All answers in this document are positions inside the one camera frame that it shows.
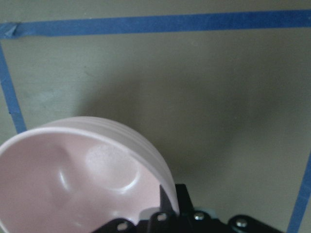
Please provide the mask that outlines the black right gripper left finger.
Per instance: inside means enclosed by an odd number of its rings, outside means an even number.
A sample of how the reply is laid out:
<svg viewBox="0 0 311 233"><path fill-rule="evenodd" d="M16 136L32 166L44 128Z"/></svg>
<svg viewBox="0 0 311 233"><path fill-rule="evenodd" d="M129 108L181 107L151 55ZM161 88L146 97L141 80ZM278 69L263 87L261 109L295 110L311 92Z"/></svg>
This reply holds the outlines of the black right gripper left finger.
<svg viewBox="0 0 311 233"><path fill-rule="evenodd" d="M95 233L176 233L178 217L172 208L168 195L159 187L160 206L148 220L134 224L128 219L117 218L96 229Z"/></svg>

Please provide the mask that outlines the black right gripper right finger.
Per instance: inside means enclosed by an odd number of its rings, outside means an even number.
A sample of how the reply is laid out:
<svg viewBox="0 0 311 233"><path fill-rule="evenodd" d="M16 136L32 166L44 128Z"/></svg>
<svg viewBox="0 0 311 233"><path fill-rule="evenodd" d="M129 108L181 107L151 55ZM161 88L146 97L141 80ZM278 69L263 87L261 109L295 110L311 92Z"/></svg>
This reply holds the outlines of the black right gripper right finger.
<svg viewBox="0 0 311 233"><path fill-rule="evenodd" d="M181 233L279 233L280 230L247 215L235 215L227 223L194 208L187 187L175 186Z"/></svg>

